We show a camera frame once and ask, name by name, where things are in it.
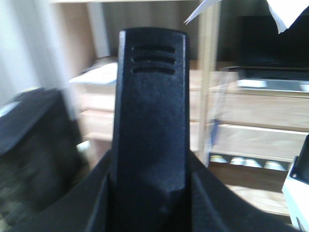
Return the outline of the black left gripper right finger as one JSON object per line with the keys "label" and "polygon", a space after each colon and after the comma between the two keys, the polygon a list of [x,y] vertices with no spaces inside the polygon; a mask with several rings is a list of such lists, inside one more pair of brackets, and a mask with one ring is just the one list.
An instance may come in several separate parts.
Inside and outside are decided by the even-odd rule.
{"label": "black left gripper right finger", "polygon": [[193,152],[189,154],[194,232],[294,232],[295,228],[243,200]]}

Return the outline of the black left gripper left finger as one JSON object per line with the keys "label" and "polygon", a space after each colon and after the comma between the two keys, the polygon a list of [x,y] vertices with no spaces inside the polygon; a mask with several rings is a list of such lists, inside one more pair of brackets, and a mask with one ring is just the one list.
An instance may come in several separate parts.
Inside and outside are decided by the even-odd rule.
{"label": "black left gripper left finger", "polygon": [[64,197],[38,215],[10,229],[12,232],[106,232],[108,222],[108,174],[112,152]]}

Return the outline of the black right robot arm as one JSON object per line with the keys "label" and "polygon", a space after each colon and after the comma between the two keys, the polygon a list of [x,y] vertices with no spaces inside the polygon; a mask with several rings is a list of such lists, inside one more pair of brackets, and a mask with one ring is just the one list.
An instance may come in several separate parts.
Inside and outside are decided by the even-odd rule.
{"label": "black right robot arm", "polygon": [[292,225],[301,232],[309,230],[309,139],[295,156],[284,181],[284,194]]}

